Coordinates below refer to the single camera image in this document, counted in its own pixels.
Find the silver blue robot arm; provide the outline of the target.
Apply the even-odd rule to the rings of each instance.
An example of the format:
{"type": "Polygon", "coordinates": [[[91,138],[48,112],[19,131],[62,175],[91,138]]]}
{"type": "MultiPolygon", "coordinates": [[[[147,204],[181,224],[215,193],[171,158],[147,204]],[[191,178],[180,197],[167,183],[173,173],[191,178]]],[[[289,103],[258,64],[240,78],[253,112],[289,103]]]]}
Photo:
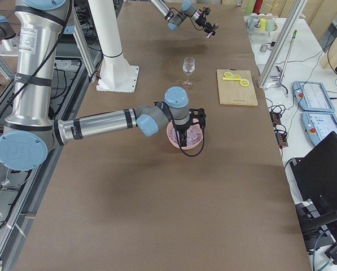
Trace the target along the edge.
{"type": "Polygon", "coordinates": [[[160,12],[167,21],[168,28],[172,31],[186,20],[189,19],[197,31],[204,31],[206,37],[210,38],[216,34],[219,28],[217,23],[211,24],[207,20],[211,9],[209,7],[196,8],[190,1],[183,1],[178,10],[174,7],[168,7],[164,1],[152,0],[150,3],[160,12]]]}
{"type": "Polygon", "coordinates": [[[140,106],[73,120],[50,120],[49,102],[58,36],[73,11],[70,1],[17,1],[21,22],[15,95],[0,136],[0,162],[28,171],[41,165],[48,153],[72,140],[139,127],[146,136],[172,124],[185,133],[195,124],[186,91],[175,86],[154,106],[140,106]]]}

